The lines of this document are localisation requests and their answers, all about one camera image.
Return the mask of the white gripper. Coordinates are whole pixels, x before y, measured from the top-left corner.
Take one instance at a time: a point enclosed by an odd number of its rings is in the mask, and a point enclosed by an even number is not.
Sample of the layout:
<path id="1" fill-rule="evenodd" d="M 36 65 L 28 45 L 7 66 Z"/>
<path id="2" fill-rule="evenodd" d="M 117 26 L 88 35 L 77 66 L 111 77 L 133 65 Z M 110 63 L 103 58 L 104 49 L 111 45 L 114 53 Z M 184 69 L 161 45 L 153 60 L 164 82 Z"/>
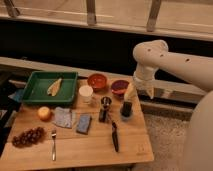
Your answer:
<path id="1" fill-rule="evenodd" d="M 146 67 L 138 65 L 133 74 L 133 81 L 138 90 L 146 90 L 150 99 L 154 98 L 153 81 L 155 80 L 155 69 L 152 67 Z M 136 89 L 133 83 L 129 83 L 124 93 L 124 100 L 131 101 L 136 95 Z"/>

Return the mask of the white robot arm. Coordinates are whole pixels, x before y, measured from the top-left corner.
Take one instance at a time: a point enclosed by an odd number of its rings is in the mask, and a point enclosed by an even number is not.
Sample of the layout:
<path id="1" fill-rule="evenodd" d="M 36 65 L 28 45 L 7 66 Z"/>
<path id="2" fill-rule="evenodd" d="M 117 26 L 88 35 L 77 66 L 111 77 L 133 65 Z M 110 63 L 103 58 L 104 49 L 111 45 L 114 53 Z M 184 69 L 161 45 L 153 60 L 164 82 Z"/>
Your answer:
<path id="1" fill-rule="evenodd" d="M 213 171 L 213 58 L 169 52 L 164 40 L 137 44 L 133 57 L 134 85 L 150 98 L 158 69 L 207 92 L 191 116 L 179 171 Z"/>

